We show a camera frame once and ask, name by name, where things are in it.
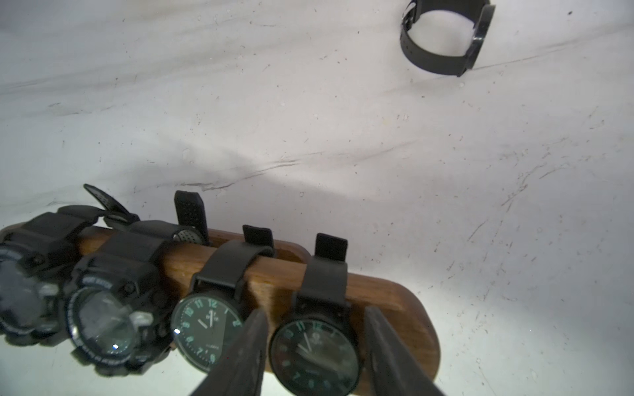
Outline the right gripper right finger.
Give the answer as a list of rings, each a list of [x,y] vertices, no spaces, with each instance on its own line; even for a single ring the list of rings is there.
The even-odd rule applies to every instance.
[[[373,395],[443,396],[375,306],[364,310],[364,334]]]

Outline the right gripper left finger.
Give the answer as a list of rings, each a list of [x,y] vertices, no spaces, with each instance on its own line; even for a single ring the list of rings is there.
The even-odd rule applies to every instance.
[[[259,396],[266,366],[267,315],[256,309],[249,315],[237,340],[191,396]]]

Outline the black analog dark-dial watch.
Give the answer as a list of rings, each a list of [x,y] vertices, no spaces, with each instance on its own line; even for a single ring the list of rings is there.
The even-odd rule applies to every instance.
[[[268,346],[273,374],[294,395],[349,395],[362,372],[346,299],[348,241],[317,234],[292,308]]]

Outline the wooden watch stand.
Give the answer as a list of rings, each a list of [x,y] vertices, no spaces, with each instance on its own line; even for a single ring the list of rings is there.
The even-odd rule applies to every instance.
[[[78,243],[79,253],[81,252],[80,246],[82,248],[85,247],[85,254],[89,254],[93,251],[96,251],[96,247],[104,244],[107,239],[109,239],[112,234],[115,234],[117,231],[110,231],[105,229],[95,229],[96,233],[94,235],[88,237],[85,243]],[[182,261],[185,266],[185,262],[191,262],[188,264],[191,266],[191,271],[188,268],[189,272],[192,272],[194,268],[196,268],[196,264],[194,263],[195,257],[201,257],[201,248],[198,249],[196,254],[194,253],[186,253],[184,247],[176,248],[176,250],[172,253],[172,256],[168,256],[165,261],[166,273],[169,275],[170,281],[178,283],[178,287],[181,289],[184,287],[185,275],[177,276],[176,270],[180,267],[180,261]],[[292,280],[289,278],[291,276],[297,278],[299,276],[299,267],[297,268],[282,268],[281,260],[277,259],[266,259],[264,262],[257,263],[255,265],[255,269],[252,271],[253,274],[248,275],[248,277],[252,277],[255,284],[260,287],[261,285],[267,285],[270,287],[275,287],[279,293],[282,292],[290,292],[292,291],[292,287],[296,285],[291,282]],[[280,280],[273,280],[272,275],[282,275],[282,270],[286,271],[284,275],[288,275],[285,278],[286,284]],[[416,300],[415,296],[402,285],[396,284],[395,282],[382,280],[373,277],[365,277],[353,274],[351,276],[352,285],[348,287],[348,295],[350,304],[352,304],[352,326],[353,330],[358,332],[364,341],[361,344],[362,356],[365,353],[365,334],[364,334],[364,310],[369,306],[375,306],[381,310],[381,312],[385,315],[389,324],[396,330],[397,335],[401,338],[402,342],[406,345],[409,351],[414,355],[416,361],[421,365],[424,373],[427,375],[431,375],[434,377],[439,369],[439,359],[440,359],[440,347],[439,340],[434,330],[434,325],[432,325],[429,315],[427,315],[424,306]],[[274,310],[279,307],[282,308],[282,297],[272,297],[273,291],[265,291],[262,290],[254,290],[253,296],[257,299],[260,299],[259,302],[262,302],[261,308],[266,312],[266,315],[273,314]],[[66,328],[65,317],[63,313],[63,302],[60,306],[60,314],[63,320],[64,331],[66,333],[66,339],[69,338],[68,330]],[[371,384],[370,377],[368,371],[365,374],[361,375],[360,385],[358,386],[358,390],[355,390],[353,393],[357,395],[373,395],[371,393]],[[193,387],[190,387],[191,393],[195,390]],[[178,394],[176,392],[176,388],[170,389],[165,388],[161,389],[162,393],[154,393],[150,394],[149,390],[144,392],[137,392],[135,395],[186,395],[181,392]]]

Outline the black digital watch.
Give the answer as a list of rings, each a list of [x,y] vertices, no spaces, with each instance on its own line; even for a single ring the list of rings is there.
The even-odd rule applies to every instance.
[[[173,244],[210,243],[199,194],[176,191],[178,223],[140,220],[99,188],[85,189],[113,212],[118,231],[83,256],[65,288],[64,317],[74,357],[101,376],[142,375],[168,356],[170,315],[178,302],[161,260]]]
[[[114,197],[85,184],[100,207],[62,206],[1,232],[1,335],[13,346],[55,346],[64,339],[63,289],[81,258],[78,237],[104,219],[113,229],[140,220]]]

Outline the black watch pair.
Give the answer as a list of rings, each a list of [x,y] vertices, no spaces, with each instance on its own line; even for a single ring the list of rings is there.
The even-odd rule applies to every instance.
[[[401,21],[401,50],[414,66],[460,77],[473,69],[495,15],[485,0],[411,1]]]

